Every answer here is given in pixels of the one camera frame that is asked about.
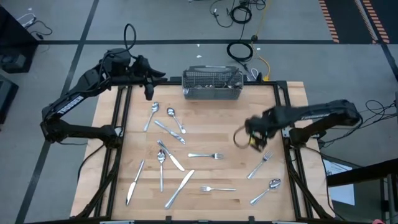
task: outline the wire mesh basket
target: wire mesh basket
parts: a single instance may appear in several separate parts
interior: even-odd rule
[[[182,75],[187,100],[237,100],[243,89],[243,74],[234,66],[191,66]]]

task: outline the metal spoon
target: metal spoon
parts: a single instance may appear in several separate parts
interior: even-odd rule
[[[255,205],[257,204],[257,202],[262,198],[262,196],[264,196],[269,190],[275,190],[280,186],[280,179],[274,179],[272,181],[269,182],[269,188],[267,190],[265,190],[263,193],[261,193],[260,195],[258,195],[255,199],[250,201],[251,205]]]
[[[158,102],[155,102],[155,103],[152,105],[152,113],[150,114],[149,120],[148,120],[147,124],[145,124],[144,132],[148,131],[148,127],[149,127],[150,120],[152,119],[152,116],[154,115],[154,113],[155,113],[156,111],[158,111],[158,110],[159,110],[159,103],[158,103]]]
[[[157,154],[157,160],[160,162],[160,192],[163,192],[163,162],[166,159],[166,155],[161,149]]]
[[[172,116],[172,117],[174,118],[175,122],[177,122],[177,124],[178,124],[178,126],[179,126],[179,128],[180,128],[181,133],[182,133],[182,134],[185,134],[187,131],[186,131],[186,130],[184,129],[184,127],[179,123],[179,121],[176,119],[174,109],[173,109],[173,108],[167,108],[167,114],[170,115],[170,116]]]

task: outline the paper sheet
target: paper sheet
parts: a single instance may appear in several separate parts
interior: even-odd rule
[[[338,174],[340,172],[345,172],[353,168],[338,164],[336,162],[329,162],[328,160],[323,160],[325,162],[327,175]],[[339,187],[329,187],[329,193],[331,199],[337,202],[347,203],[349,205],[355,205],[354,196],[354,185],[344,185]]]

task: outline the orange striped tape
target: orange striped tape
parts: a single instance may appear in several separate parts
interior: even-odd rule
[[[328,10],[328,8],[326,6],[325,1],[324,0],[318,0],[318,1],[319,1],[319,5],[321,6],[323,17],[325,17],[326,23],[328,24],[328,28],[329,28],[329,32],[330,32],[331,38],[333,39],[333,41],[335,43],[340,43],[340,41],[338,40],[338,34],[337,34],[336,29],[335,29],[335,25],[334,25],[334,23],[333,23],[333,21],[332,21],[332,19],[330,17],[329,10]]]
[[[390,38],[386,30],[384,30],[383,25],[381,24],[380,19],[377,16],[377,13],[373,9],[372,3],[370,2],[370,0],[363,0],[363,3],[365,5],[367,12],[371,16],[371,19],[374,25],[376,26],[377,32],[380,34],[382,41],[388,44],[390,42]]]

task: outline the fork tines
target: fork tines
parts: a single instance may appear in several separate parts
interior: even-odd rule
[[[220,154],[220,153],[214,153],[214,154],[213,154],[213,158],[215,158],[215,159],[222,159],[222,158],[224,158],[224,155],[223,155],[223,154]]]
[[[207,190],[207,187],[200,187],[200,190],[201,190],[201,191],[204,191],[204,192],[209,191],[209,190]]]
[[[268,151],[268,152],[266,152],[266,153],[264,154],[264,157],[262,157],[262,159],[264,159],[265,161],[267,161],[267,160],[269,160],[269,159],[272,157],[273,154],[274,154],[274,152]]]

